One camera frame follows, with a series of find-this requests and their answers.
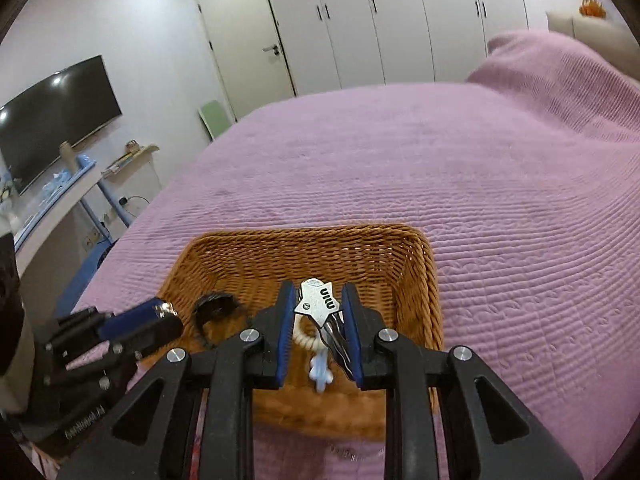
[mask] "flat screen tv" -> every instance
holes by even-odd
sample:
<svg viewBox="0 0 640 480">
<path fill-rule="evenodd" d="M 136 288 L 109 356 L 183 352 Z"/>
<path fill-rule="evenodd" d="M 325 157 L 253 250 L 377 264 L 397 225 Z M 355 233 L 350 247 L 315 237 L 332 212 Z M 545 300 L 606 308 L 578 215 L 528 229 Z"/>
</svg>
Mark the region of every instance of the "flat screen tv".
<svg viewBox="0 0 640 480">
<path fill-rule="evenodd" d="M 0 152 L 19 192 L 72 146 L 122 114 L 102 56 L 40 81 L 0 108 Z"/>
</svg>

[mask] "pink bedspread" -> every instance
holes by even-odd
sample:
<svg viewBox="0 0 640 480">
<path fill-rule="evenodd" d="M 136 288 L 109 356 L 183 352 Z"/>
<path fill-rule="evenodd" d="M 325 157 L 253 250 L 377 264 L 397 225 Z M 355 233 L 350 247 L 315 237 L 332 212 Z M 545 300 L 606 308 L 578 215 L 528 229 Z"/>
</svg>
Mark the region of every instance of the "pink bedspread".
<svg viewBox="0 0 640 480">
<path fill-rule="evenodd" d="M 255 111 L 136 220 L 80 307 L 153 295 L 189 240 L 404 222 L 438 264 L 447 347 L 474 348 L 591 479 L 640 413 L 640 91 L 563 36 L 492 42 L 466 84 Z M 382 478 L 380 444 L 258 428 L 259 479 Z"/>
</svg>

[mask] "blue gripper pad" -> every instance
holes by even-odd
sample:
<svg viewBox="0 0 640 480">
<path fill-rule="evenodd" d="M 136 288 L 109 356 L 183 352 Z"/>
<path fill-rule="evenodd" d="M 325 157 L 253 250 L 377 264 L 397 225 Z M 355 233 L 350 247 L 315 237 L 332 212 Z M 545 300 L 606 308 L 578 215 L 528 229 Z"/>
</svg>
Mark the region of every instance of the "blue gripper pad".
<svg viewBox="0 0 640 480">
<path fill-rule="evenodd" d="M 152 298 L 118 316 L 110 317 L 98 329 L 98 337 L 101 341 L 112 341 L 126 336 L 149 321 L 158 319 L 154 307 L 163 303 L 159 298 Z"/>
<path fill-rule="evenodd" d="M 282 316 L 280 335 L 278 336 L 278 366 L 276 367 L 276 381 L 282 387 L 284 379 L 287 377 L 289 368 L 289 353 L 291 352 L 291 337 L 293 334 L 293 321 L 295 319 L 294 310 L 296 308 L 296 287 L 289 282 L 289 293 Z"/>
<path fill-rule="evenodd" d="M 356 326 L 349 293 L 346 286 L 342 288 L 342 317 L 344 318 L 344 335 L 347 339 L 347 350 L 351 360 L 351 371 L 356 385 L 362 387 L 362 356 L 360 354 L 360 338 L 358 337 L 358 327 Z"/>
</svg>

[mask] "door handle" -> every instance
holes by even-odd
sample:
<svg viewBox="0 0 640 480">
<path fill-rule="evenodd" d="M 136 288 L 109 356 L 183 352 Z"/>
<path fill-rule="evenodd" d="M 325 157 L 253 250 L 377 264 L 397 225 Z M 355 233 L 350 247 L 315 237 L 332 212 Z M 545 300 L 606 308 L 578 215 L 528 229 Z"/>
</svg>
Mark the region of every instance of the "door handle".
<svg viewBox="0 0 640 480">
<path fill-rule="evenodd" d="M 274 43 L 271 46 L 266 46 L 262 51 L 268 52 L 270 50 L 273 50 L 274 55 L 276 56 L 280 55 L 280 46 L 277 43 Z"/>
</svg>

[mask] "beige headboard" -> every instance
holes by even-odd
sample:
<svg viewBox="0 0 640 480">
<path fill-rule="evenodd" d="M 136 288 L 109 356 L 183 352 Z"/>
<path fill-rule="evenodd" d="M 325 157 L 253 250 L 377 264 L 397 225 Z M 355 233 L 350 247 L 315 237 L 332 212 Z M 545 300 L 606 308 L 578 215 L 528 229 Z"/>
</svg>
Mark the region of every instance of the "beige headboard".
<svg viewBox="0 0 640 480">
<path fill-rule="evenodd" d="M 640 46 L 628 28 L 580 14 L 548 12 L 546 18 L 549 30 L 583 42 L 620 72 L 640 80 Z"/>
</svg>

